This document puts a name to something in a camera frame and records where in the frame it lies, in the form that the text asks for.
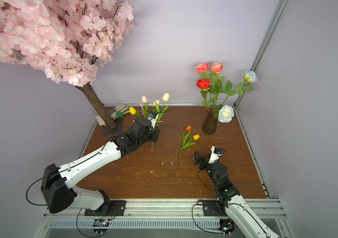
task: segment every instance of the white wall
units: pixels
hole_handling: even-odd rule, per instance
[[[31,237],[46,207],[27,203],[44,168],[75,160],[95,110],[74,86],[0,62],[0,237]],[[45,203],[40,183],[30,200]]]
[[[338,1],[290,1],[239,108],[298,238],[338,237]]]
[[[253,63],[279,0],[130,2],[136,28],[93,83],[103,103],[136,102],[142,95],[153,102],[165,92],[170,102],[200,103],[195,67],[205,61],[224,62],[226,81],[238,83]]]

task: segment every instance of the wooden tabletop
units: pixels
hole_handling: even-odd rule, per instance
[[[169,107],[159,124],[160,134],[153,151],[152,142],[147,142],[137,151],[88,175],[77,186],[103,189],[110,198],[215,198],[197,178],[199,169],[194,165],[194,151],[207,156],[215,145],[225,150],[220,162],[227,166],[229,179],[242,196],[266,198],[237,118],[233,117],[230,123],[218,122],[216,132],[206,135],[202,131],[206,115],[204,107]],[[132,126],[134,119],[135,115],[124,115],[123,131]],[[200,139],[183,150],[177,169],[174,167],[178,156],[162,166],[181,149],[186,126],[191,126],[191,136],[199,134]],[[100,148],[109,137],[103,137],[102,127],[97,125],[86,154]],[[199,177],[214,189],[205,171]]]

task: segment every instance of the white robotic arm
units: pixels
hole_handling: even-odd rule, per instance
[[[94,215],[104,215],[110,210],[110,200],[104,191],[79,188],[76,184],[104,165],[136,151],[147,141],[156,142],[159,129],[154,128],[157,113],[135,120],[132,128],[118,134],[104,146],[71,163],[46,167],[41,191],[51,213],[68,207],[84,207]]]
[[[208,157],[203,157],[198,152],[195,152],[194,156],[194,164],[207,171],[215,185],[214,193],[217,198],[213,205],[216,205],[217,212],[229,216],[247,238],[280,238],[251,210],[230,182],[226,166],[219,163],[223,153],[223,149],[213,146]],[[209,202],[201,201],[204,206]],[[230,224],[222,227],[224,234],[231,234],[231,230]]]

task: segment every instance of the rose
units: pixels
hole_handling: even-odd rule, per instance
[[[146,98],[145,96],[142,96],[142,97],[141,97],[141,101],[142,101],[143,103],[147,103],[147,98]]]
[[[248,83],[253,83],[258,80],[258,78],[256,77],[256,73],[248,70],[244,72],[243,79]]]
[[[162,100],[163,100],[164,102],[169,101],[169,93],[165,93],[164,96],[162,97]]]
[[[210,85],[210,79],[198,79],[197,86],[200,89],[208,89]]]
[[[234,109],[231,106],[224,105],[219,110],[218,121],[226,123],[230,122],[234,116]]]
[[[222,72],[222,69],[223,69],[223,63],[214,63],[212,66],[211,66],[211,69],[210,71],[213,71],[214,73],[216,74],[220,74],[220,72]]]
[[[201,73],[204,72],[206,73],[207,69],[209,68],[209,64],[203,63],[203,64],[199,64],[196,68],[195,68],[195,72],[197,73]]]

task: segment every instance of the brown vase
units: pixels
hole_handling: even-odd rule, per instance
[[[214,134],[216,132],[216,125],[218,123],[218,118],[214,117],[214,108],[210,107],[207,113],[205,122],[202,125],[202,131],[208,135]]]

